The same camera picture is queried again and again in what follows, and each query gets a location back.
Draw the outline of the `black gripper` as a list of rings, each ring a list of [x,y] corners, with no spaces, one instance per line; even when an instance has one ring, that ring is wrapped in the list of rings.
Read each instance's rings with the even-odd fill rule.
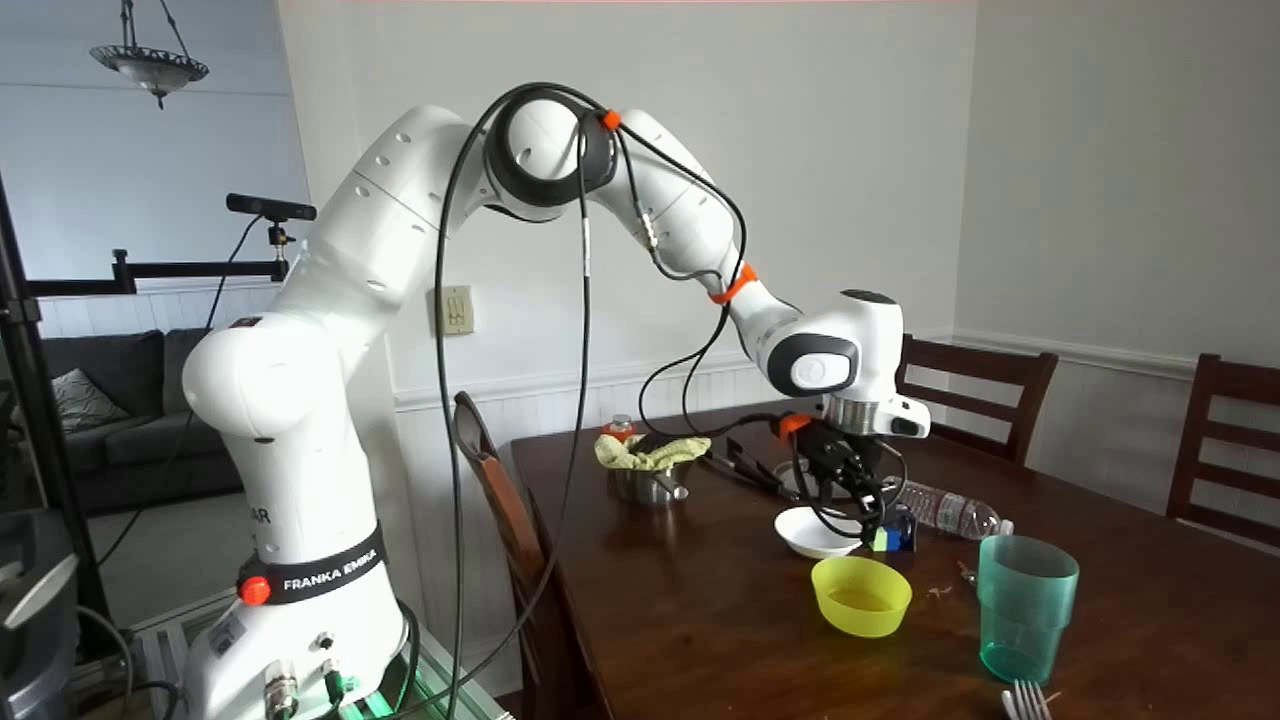
[[[839,428],[813,418],[790,440],[795,455],[795,487],[816,510],[842,510],[857,521],[878,517],[878,483],[857,440]],[[915,521],[895,517],[888,526],[872,526],[876,556],[913,553],[915,548]]]

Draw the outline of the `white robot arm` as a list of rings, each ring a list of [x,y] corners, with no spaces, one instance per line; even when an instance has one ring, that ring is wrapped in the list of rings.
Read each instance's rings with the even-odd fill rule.
[[[186,406],[218,430],[253,517],[236,600],[186,656],[186,720],[322,720],[379,687],[406,618],[348,381],[472,210],[549,222],[573,204],[607,207],[663,277],[697,281],[776,391],[821,397],[848,435],[931,430],[895,387],[905,307],[850,289],[802,313],[768,293],[742,210],[654,116],[562,82],[521,82],[478,120],[415,104],[319,207],[270,307],[186,350]]]

